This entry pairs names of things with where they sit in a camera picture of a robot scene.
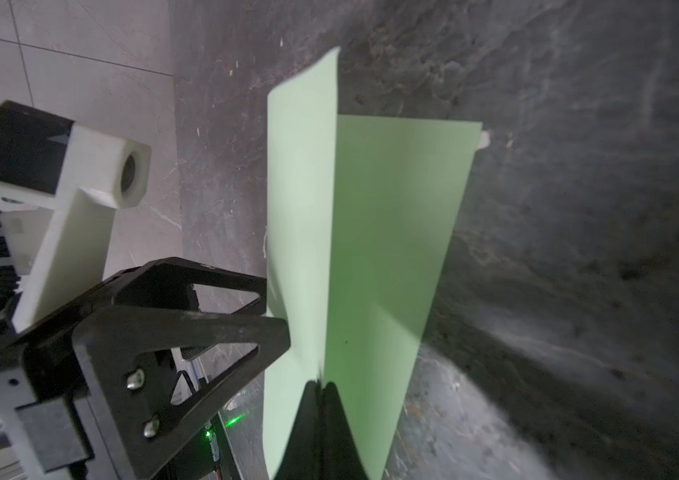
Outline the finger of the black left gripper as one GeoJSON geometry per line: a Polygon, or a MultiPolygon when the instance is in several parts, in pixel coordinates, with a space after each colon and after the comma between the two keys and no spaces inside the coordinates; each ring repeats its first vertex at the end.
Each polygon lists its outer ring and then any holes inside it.
{"type": "Polygon", "coordinates": [[[247,292],[253,300],[236,314],[265,314],[266,279],[199,262],[169,257],[122,270],[103,282],[101,305],[125,305],[182,311],[200,309],[195,286],[247,292]]]}

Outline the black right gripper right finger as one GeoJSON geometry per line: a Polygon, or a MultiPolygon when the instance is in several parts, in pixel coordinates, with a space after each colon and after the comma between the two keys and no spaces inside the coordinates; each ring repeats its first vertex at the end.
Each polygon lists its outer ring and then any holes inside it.
{"type": "Polygon", "coordinates": [[[318,478],[367,480],[338,388],[330,382],[319,402],[318,478]]]}

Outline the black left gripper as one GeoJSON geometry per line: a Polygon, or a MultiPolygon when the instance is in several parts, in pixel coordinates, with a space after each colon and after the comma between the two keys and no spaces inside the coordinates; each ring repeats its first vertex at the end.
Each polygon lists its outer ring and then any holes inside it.
{"type": "Polygon", "coordinates": [[[16,333],[10,312],[0,312],[0,448],[28,479],[108,479],[111,459],[122,479],[153,478],[290,346],[286,321],[264,316],[113,305],[83,320],[91,306],[76,300],[16,333]],[[159,353],[225,343],[253,348],[172,404],[159,353]]]}

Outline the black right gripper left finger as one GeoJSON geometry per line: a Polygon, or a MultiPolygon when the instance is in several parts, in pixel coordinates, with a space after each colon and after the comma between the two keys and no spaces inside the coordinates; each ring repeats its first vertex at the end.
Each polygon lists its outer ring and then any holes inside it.
{"type": "Polygon", "coordinates": [[[309,381],[275,479],[315,479],[319,470],[319,384],[309,381]]]}

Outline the light green paper sheet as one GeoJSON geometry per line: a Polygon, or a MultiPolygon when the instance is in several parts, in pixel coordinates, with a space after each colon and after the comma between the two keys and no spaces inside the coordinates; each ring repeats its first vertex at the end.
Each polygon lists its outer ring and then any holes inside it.
{"type": "Polygon", "coordinates": [[[383,477],[483,126],[343,115],[337,49],[267,97],[267,311],[291,346],[264,374],[269,475],[308,382],[336,386],[383,477]]]}

